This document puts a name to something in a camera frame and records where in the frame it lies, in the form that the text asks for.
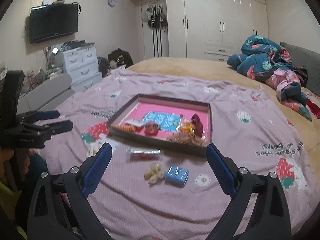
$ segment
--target blue packet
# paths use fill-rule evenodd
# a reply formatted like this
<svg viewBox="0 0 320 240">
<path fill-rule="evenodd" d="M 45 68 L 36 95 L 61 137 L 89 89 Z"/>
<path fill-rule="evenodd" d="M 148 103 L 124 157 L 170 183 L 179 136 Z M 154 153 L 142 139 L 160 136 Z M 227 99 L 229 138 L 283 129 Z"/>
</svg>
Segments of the blue packet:
<svg viewBox="0 0 320 240">
<path fill-rule="evenodd" d="M 188 176 L 189 171 L 176 166 L 171 166 L 165 174 L 165 181 L 184 186 L 187 182 Z"/>
</svg>

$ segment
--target tan blanket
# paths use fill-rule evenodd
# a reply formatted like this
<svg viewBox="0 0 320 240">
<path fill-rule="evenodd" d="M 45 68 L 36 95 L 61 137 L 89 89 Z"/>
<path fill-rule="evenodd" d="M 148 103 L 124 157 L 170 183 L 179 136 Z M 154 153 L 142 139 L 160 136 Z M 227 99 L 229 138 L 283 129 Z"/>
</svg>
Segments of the tan blanket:
<svg viewBox="0 0 320 240">
<path fill-rule="evenodd" d="M 139 62 L 129 69 L 139 73 L 190 76 L 205 80 L 228 80 L 236 85 L 252 89 L 262 86 L 288 120 L 295 125 L 308 152 L 310 165 L 320 181 L 320 119 L 311 114 L 313 121 L 310 122 L 297 112 L 283 106 L 279 103 L 276 92 L 267 85 L 240 75 L 224 62 L 210 60 L 153 58 Z"/>
</svg>

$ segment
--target wall-mounted tv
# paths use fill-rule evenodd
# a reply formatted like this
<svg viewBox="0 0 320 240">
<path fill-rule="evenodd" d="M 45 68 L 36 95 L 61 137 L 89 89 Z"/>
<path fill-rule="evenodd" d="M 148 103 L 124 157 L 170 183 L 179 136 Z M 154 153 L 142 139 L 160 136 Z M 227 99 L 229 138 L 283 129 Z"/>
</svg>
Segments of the wall-mounted tv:
<svg viewBox="0 0 320 240">
<path fill-rule="evenodd" d="M 30 43 L 78 32 L 78 5 L 51 4 L 31 8 Z"/>
</svg>

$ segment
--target blue gripper pad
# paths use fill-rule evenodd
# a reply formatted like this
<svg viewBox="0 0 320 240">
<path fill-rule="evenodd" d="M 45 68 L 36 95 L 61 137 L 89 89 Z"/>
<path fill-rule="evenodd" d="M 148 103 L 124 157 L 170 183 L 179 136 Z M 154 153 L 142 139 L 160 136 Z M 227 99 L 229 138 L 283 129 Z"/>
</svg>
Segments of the blue gripper pad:
<svg viewBox="0 0 320 240">
<path fill-rule="evenodd" d="M 48 120 L 48 119 L 55 119 L 60 116 L 60 113 L 58 110 L 53 110 L 53 111 L 43 111 L 39 112 L 37 117 L 38 120 Z"/>
<path fill-rule="evenodd" d="M 206 157 L 223 192 L 233 198 L 237 193 L 235 187 L 235 178 L 224 163 L 219 153 L 212 147 L 211 144 L 207 146 Z"/>
<path fill-rule="evenodd" d="M 103 173 L 108 167 L 112 157 L 112 147 L 108 143 L 104 143 L 97 152 L 97 157 L 87 173 L 84 175 L 84 187 L 82 194 L 85 198 L 95 192 Z"/>
</svg>

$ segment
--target tray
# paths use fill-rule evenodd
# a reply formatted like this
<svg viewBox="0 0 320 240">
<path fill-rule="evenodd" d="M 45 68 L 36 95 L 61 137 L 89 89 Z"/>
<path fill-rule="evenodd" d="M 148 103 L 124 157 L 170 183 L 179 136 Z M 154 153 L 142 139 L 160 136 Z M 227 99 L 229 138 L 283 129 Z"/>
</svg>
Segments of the tray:
<svg viewBox="0 0 320 240">
<path fill-rule="evenodd" d="M 207 141 L 207 145 L 212 142 L 212 115 L 210 104 L 144 94 L 138 94 L 133 97 L 120 110 L 118 110 L 111 119 L 109 119 L 107 122 L 108 131 L 111 135 L 120 136 L 128 140 L 151 146 L 152 148 L 156 147 L 159 149 L 205 157 L 206 147 L 169 142 L 166 140 L 167 136 L 172 135 L 172 123 L 171 125 L 166 125 L 162 120 L 163 126 L 156 137 L 144 135 L 144 128 L 133 133 L 123 131 L 115 127 L 115 125 L 125 124 L 129 119 L 143 120 L 145 117 L 148 119 L 150 119 L 150 117 L 157 118 L 157 114 L 159 113 L 163 113 L 164 116 L 162 117 L 164 118 L 168 118 L 168 116 L 173 114 L 173 119 L 182 114 L 183 117 L 181 118 L 181 121 L 184 119 L 190 119 L 193 114 L 197 114 L 203 124 L 203 138 Z"/>
</svg>

